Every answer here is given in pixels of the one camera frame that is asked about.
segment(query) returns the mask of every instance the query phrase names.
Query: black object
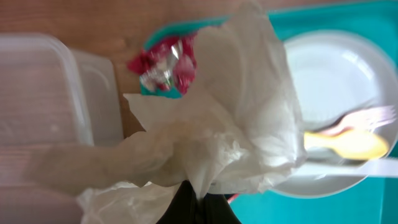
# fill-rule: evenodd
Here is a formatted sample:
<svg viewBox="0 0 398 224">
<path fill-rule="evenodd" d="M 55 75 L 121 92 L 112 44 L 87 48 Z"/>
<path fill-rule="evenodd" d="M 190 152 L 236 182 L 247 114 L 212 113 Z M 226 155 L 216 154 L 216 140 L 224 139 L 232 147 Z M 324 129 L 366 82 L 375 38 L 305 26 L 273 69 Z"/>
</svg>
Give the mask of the black object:
<svg viewBox="0 0 398 224">
<path fill-rule="evenodd" d="M 234 194 L 228 194 L 228 195 L 224 195 L 224 197 L 225 197 L 225 199 L 226 200 L 229 200 L 231 197 L 233 197 L 234 196 Z"/>
<path fill-rule="evenodd" d="M 157 223 L 238 224 L 241 222 L 236 218 L 224 195 L 207 194 L 199 202 L 191 183 L 184 181 Z"/>
</svg>

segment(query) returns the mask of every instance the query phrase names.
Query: candy wrapper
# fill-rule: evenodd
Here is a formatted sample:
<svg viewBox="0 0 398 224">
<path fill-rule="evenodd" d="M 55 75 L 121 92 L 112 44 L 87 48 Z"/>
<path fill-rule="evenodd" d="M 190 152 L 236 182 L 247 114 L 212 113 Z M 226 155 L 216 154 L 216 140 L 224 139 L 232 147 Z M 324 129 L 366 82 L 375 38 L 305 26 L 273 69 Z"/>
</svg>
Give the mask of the candy wrapper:
<svg viewBox="0 0 398 224">
<path fill-rule="evenodd" d="M 140 75 L 140 83 L 149 91 L 168 91 L 175 87 L 185 94 L 195 79 L 197 63 L 192 43 L 195 34 L 167 37 L 148 51 L 142 51 L 127 64 Z"/>
</svg>

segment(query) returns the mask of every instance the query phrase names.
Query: paper plate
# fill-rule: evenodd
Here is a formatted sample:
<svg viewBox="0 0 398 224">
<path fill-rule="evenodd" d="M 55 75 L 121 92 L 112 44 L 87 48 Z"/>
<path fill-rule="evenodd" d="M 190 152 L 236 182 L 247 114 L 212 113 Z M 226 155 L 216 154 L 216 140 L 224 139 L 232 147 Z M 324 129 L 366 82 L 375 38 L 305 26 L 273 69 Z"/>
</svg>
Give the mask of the paper plate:
<svg viewBox="0 0 398 224">
<path fill-rule="evenodd" d="M 398 110 L 395 66 L 373 43 L 347 32 L 318 31 L 285 42 L 290 72 L 307 130 L 333 124 L 349 111 L 370 106 L 394 105 Z M 372 130 L 394 146 L 398 123 Z M 360 166 L 330 151 L 305 166 L 328 162 Z M 292 177 L 276 191 L 296 197 L 322 197 L 348 189 L 365 177 Z"/>
</svg>

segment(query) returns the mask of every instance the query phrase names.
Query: wooden table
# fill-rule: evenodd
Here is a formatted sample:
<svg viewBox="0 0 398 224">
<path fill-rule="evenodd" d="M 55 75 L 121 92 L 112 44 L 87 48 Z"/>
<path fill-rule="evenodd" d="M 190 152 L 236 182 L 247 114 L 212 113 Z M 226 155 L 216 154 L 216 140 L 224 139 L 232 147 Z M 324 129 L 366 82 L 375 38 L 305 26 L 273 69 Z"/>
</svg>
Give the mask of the wooden table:
<svg viewBox="0 0 398 224">
<path fill-rule="evenodd" d="M 0 0 L 0 32 L 50 34 L 69 47 L 110 58 L 116 72 L 124 135 L 130 136 L 142 128 L 121 94 L 138 93 L 139 82 L 126 69 L 125 61 L 140 50 L 156 29 L 172 22 L 230 14 L 243 1 Z M 333 1 L 336 0 L 261 0 L 261 4 L 278 9 Z M 41 150 L 36 147 L 25 146 L 24 150 Z M 26 157 L 0 150 L 3 161 L 25 161 Z M 31 201 L 38 198 L 41 202 L 32 206 Z M 20 210 L 24 210 L 24 215 L 19 215 Z M 38 187 L 0 190 L 0 223 L 79 223 L 80 216 L 73 199 L 65 195 Z"/>
</svg>

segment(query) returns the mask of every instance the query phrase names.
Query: plastic cutlery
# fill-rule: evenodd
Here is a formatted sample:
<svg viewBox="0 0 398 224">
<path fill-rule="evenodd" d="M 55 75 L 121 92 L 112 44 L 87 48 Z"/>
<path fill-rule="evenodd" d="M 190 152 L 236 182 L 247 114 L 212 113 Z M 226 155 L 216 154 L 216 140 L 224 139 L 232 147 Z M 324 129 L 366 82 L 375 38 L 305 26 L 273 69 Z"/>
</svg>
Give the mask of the plastic cutlery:
<svg viewBox="0 0 398 224">
<path fill-rule="evenodd" d="M 331 166 L 307 163 L 293 176 L 343 175 L 398 178 L 398 159 L 383 158 L 367 161 L 363 166 Z"/>
<path fill-rule="evenodd" d="M 372 130 L 391 124 L 395 120 L 396 113 L 393 106 L 379 106 L 346 114 L 337 125 L 319 133 L 333 136 L 347 129 Z"/>
<path fill-rule="evenodd" d="M 370 160 L 386 155 L 389 144 L 382 137 L 368 131 L 352 129 L 337 136 L 304 134 L 304 147 L 327 147 L 345 159 Z"/>
</svg>

